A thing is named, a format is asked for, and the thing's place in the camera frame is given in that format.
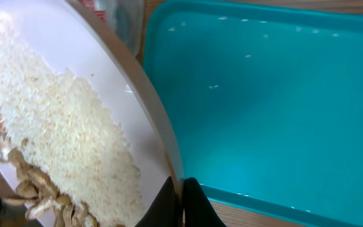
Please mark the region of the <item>red snack wrapper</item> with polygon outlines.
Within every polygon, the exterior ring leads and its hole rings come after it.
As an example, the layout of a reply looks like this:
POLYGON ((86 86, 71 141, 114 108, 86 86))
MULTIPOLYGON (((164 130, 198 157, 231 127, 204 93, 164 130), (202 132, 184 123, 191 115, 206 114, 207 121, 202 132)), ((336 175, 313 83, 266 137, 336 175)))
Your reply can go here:
POLYGON ((99 17, 102 21, 106 21, 106 10, 107 5, 105 0, 79 0, 79 2, 87 7, 88 9, 92 10, 94 14, 99 17))

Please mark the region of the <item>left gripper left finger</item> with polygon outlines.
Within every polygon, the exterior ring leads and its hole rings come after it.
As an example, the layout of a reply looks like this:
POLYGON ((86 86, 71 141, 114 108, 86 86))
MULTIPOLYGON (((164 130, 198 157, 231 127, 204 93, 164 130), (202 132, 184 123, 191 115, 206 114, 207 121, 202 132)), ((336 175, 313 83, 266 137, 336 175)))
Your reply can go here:
POLYGON ((182 205, 168 177, 153 203, 135 227, 181 227, 182 205))

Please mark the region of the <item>white plate with food scraps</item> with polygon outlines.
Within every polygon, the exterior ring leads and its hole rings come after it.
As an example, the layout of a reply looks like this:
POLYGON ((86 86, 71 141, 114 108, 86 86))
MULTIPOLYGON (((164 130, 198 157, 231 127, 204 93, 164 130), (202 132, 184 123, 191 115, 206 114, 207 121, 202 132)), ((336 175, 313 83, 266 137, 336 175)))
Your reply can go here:
MULTIPOLYGON (((141 173, 142 217, 168 177, 180 200, 183 169, 169 118, 141 65, 106 24, 76 1, 0 1, 0 13, 53 71, 85 79, 121 126, 141 173)), ((0 162, 0 172, 15 191, 15 167, 0 162)), ((54 216, 33 220, 56 226, 54 216)))

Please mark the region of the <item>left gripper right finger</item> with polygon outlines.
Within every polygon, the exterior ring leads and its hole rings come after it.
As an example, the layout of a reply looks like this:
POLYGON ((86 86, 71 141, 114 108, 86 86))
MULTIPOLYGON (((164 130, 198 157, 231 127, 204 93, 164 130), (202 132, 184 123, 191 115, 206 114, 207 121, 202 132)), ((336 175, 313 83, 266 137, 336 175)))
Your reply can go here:
POLYGON ((184 181, 183 205, 186 227, 226 227, 196 178, 188 178, 184 181))

